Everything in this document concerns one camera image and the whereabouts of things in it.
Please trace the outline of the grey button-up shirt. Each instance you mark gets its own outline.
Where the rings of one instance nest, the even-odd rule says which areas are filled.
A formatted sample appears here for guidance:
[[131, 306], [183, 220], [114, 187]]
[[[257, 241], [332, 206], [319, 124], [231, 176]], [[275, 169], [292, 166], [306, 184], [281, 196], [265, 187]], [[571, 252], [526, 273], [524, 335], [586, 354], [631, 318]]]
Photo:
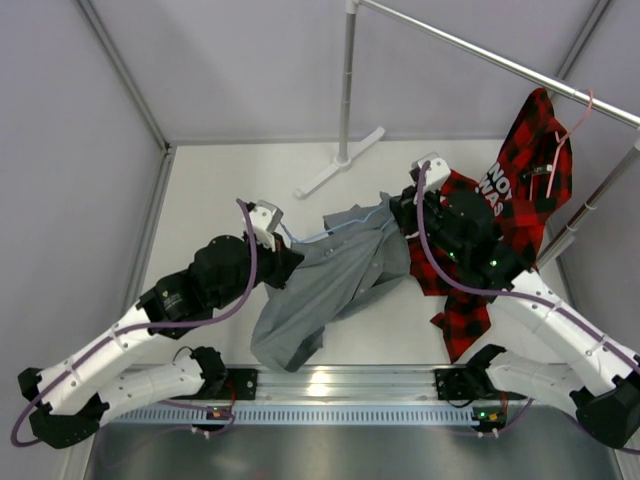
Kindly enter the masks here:
[[386, 206], [371, 226], [357, 225], [313, 243], [293, 243], [304, 256], [284, 289], [267, 289], [250, 350], [271, 370], [296, 372], [323, 348], [326, 327], [381, 300], [409, 276], [407, 241]]

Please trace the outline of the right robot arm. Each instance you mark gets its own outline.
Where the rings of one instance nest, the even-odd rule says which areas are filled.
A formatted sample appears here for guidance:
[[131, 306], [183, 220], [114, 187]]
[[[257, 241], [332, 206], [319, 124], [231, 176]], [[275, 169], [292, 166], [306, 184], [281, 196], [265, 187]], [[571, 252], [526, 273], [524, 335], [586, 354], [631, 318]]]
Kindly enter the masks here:
[[500, 240], [475, 193], [409, 187], [390, 201], [409, 235], [410, 273], [427, 296], [443, 296], [439, 327], [451, 360], [491, 325], [488, 307], [511, 314], [560, 359], [541, 363], [487, 344], [442, 376], [441, 396], [471, 400], [516, 394], [571, 417], [598, 442], [624, 449], [639, 429], [639, 355], [610, 339], [548, 288], [519, 252]]

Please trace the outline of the light blue wire hanger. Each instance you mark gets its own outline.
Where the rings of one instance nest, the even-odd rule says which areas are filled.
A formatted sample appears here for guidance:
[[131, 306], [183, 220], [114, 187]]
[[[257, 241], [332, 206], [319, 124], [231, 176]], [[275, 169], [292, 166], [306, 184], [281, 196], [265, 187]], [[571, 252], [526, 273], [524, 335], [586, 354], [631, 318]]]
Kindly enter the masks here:
[[283, 221], [280, 222], [280, 227], [291, 243], [308, 244], [329, 237], [337, 232], [341, 232], [353, 226], [371, 226], [371, 219], [376, 214], [385, 212], [386, 206], [383, 204], [371, 207], [361, 207], [359, 205], [354, 205], [349, 210], [324, 216], [324, 229], [319, 233], [302, 238], [294, 235]]

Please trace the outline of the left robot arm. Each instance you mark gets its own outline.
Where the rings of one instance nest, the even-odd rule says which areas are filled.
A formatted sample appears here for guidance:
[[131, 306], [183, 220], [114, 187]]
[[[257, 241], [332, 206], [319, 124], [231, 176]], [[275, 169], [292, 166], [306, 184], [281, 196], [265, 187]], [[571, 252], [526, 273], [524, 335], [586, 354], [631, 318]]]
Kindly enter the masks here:
[[137, 373], [128, 368], [156, 347], [234, 315], [260, 284], [283, 288], [303, 261], [281, 236], [272, 247], [244, 235], [219, 236], [189, 266], [165, 276], [105, 332], [59, 364], [18, 376], [35, 443], [65, 449], [120, 415], [172, 398], [208, 400], [223, 393], [228, 370], [212, 347]]

